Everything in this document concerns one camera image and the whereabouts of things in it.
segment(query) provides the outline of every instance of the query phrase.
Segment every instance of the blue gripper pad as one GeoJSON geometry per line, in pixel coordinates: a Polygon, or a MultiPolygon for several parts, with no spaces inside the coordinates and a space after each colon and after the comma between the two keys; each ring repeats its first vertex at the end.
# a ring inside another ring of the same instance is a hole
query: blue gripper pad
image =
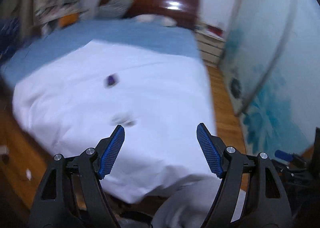
{"type": "Polygon", "coordinates": [[[103,179],[106,175],[111,173],[111,169],[116,161],[123,142],[124,128],[120,126],[101,157],[100,169],[97,173],[100,179],[103,179]]]}
{"type": "Polygon", "coordinates": [[[216,174],[218,178],[222,178],[223,170],[221,167],[220,155],[201,124],[197,127],[197,139],[211,172],[216,174]]]}

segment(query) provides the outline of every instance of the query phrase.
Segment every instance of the white pillow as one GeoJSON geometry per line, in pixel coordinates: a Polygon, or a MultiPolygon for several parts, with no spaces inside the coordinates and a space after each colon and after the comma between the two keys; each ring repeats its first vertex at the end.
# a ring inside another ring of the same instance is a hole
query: white pillow
{"type": "Polygon", "coordinates": [[[161,26],[176,26],[177,21],[168,16],[160,16],[154,14],[143,14],[135,17],[139,23],[155,23],[161,26]]]}

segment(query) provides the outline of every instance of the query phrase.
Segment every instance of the blue bed sheet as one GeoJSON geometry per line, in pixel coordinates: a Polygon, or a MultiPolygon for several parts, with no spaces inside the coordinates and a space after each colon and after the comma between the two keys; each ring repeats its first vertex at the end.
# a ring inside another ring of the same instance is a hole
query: blue bed sheet
{"type": "Polygon", "coordinates": [[[134,19],[87,20],[20,49],[3,64],[0,73],[12,89],[33,71],[81,46],[92,39],[130,44],[160,53],[188,56],[201,60],[196,41],[190,30],[138,23],[134,19]]]}

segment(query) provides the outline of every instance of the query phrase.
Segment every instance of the silver screw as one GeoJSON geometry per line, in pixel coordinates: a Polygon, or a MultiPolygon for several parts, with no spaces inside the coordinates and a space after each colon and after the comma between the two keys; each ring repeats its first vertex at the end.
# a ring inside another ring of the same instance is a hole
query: silver screw
{"type": "Polygon", "coordinates": [[[227,147],[229,153],[235,153],[236,149],[234,147],[227,147]]]}
{"type": "Polygon", "coordinates": [[[88,155],[92,155],[92,154],[94,153],[94,148],[89,148],[89,149],[87,149],[85,152],[86,152],[86,154],[88,154],[88,155]]]}
{"type": "Polygon", "coordinates": [[[57,155],[55,155],[54,157],[53,157],[53,159],[55,160],[55,161],[58,161],[58,160],[60,160],[62,158],[62,155],[61,154],[57,154],[57,155]]]}
{"type": "Polygon", "coordinates": [[[268,155],[264,152],[261,152],[260,157],[262,157],[263,159],[266,159],[268,157],[268,155]]]}

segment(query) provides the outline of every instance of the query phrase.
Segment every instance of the gray pillow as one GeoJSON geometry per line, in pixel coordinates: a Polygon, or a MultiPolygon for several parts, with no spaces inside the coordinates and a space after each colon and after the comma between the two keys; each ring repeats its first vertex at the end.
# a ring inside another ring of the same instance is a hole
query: gray pillow
{"type": "Polygon", "coordinates": [[[98,7],[97,18],[120,19],[129,10],[134,0],[110,0],[106,5],[98,7]]]}

